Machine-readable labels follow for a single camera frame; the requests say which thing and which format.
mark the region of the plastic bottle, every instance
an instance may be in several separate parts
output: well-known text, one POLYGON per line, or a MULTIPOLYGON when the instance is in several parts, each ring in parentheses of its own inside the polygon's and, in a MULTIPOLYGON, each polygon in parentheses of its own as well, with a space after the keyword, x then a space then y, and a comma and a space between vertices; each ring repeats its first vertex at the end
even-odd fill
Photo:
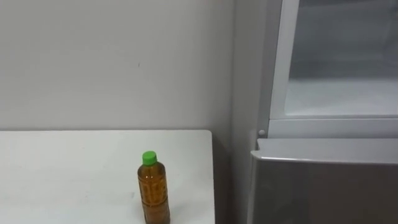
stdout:
POLYGON ((143 153, 137 173, 146 224, 169 224, 166 170, 154 151, 143 153))

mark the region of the freezer drawer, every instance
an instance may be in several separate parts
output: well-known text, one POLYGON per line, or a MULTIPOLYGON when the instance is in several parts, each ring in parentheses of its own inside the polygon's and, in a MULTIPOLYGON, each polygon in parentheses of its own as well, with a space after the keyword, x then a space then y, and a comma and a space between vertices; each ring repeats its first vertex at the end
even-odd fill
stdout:
POLYGON ((398 223, 398 139, 259 139, 248 224, 398 223))

